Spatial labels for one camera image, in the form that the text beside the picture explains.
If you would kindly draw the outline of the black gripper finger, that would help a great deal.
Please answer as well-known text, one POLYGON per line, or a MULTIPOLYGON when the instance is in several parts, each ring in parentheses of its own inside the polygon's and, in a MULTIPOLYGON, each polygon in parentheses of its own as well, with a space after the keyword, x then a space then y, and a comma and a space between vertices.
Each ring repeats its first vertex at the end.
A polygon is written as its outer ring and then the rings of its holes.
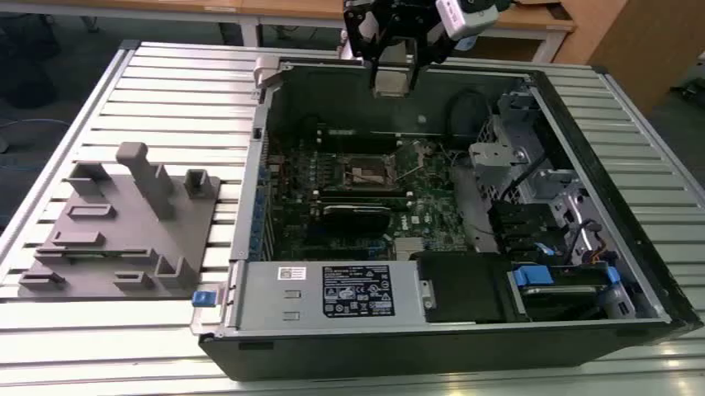
POLYGON ((375 90, 380 56, 388 44, 388 6, 343 6, 341 59, 359 59, 375 90))
POLYGON ((415 18, 409 27, 411 37, 411 79, 412 90, 420 72, 431 65, 444 62, 456 42, 448 37, 439 18, 415 18))

